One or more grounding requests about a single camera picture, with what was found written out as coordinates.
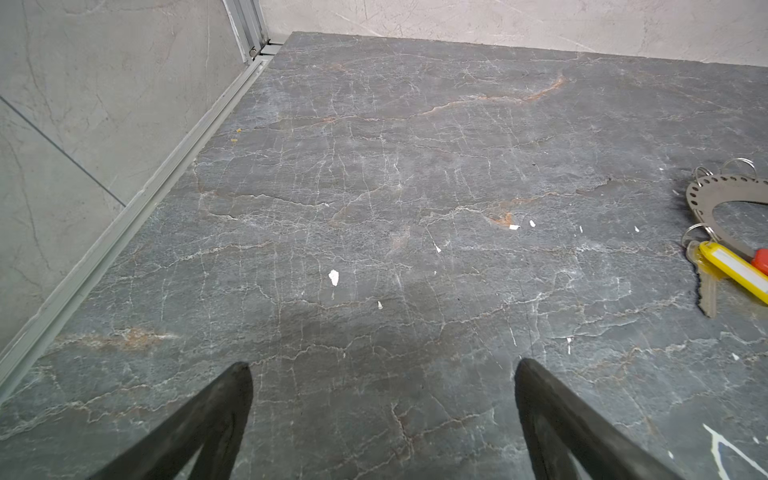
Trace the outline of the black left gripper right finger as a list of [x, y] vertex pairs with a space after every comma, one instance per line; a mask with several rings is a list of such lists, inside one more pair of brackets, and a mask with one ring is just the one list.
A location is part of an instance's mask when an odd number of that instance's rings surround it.
[[532, 358], [518, 363], [515, 400], [534, 476], [678, 479]]

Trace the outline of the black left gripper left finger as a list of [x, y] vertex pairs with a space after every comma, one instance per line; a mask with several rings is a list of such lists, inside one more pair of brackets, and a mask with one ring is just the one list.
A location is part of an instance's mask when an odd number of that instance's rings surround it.
[[253, 401], [246, 362], [235, 362], [92, 479], [174, 479], [194, 459], [191, 479], [228, 479]]

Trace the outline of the yellow key tag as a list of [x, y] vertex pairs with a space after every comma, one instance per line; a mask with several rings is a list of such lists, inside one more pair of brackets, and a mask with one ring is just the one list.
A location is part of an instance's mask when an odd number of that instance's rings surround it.
[[736, 281], [761, 302], [767, 303], [768, 280], [766, 274], [719, 243], [702, 242], [698, 249], [704, 258], [717, 269]]

